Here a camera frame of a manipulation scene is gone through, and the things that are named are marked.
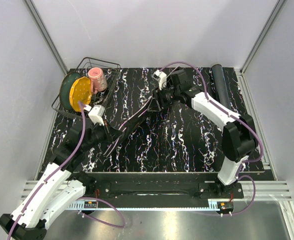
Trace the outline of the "black sport racket bag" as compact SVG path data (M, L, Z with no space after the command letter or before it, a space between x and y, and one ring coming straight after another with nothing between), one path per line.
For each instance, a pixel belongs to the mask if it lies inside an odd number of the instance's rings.
M147 102L119 127L120 136L107 148L103 155L105 157L110 156L114 149L126 140L141 123L153 114L159 113L161 110L159 91L154 90Z

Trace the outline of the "black shuttlecock tube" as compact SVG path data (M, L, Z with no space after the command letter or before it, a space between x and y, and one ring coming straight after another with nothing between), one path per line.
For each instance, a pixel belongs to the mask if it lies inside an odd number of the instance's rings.
M231 110L231 103L228 95L227 82L224 76L223 67L220 64L215 64L211 67L213 82L215 87L216 100Z

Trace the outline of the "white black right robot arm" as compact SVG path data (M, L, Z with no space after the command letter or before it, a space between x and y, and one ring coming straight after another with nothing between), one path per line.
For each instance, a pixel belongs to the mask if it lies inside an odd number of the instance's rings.
M160 109L173 102L181 102L222 130L224 160L217 175L220 182L214 185L214 192L217 197L226 198L232 192L231 184L237 181L240 165L258 146L253 118L248 114L239 115L214 100L189 80L183 69L173 71L169 76L156 70L153 78L158 82L153 97Z

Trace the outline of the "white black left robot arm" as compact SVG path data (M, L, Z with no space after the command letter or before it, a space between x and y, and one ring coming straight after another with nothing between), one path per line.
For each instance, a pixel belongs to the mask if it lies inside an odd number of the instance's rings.
M76 168L86 152L113 139L108 126L77 123L55 149L39 181L12 212L0 217L9 240L42 240L53 221L81 198L102 197L105 183Z

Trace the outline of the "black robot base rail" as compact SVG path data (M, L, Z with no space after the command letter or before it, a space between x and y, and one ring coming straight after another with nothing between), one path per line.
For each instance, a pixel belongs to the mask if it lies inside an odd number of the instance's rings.
M216 173L74 173L86 197L98 197L118 209L177 209L209 207L209 200L242 200L239 182L223 186Z

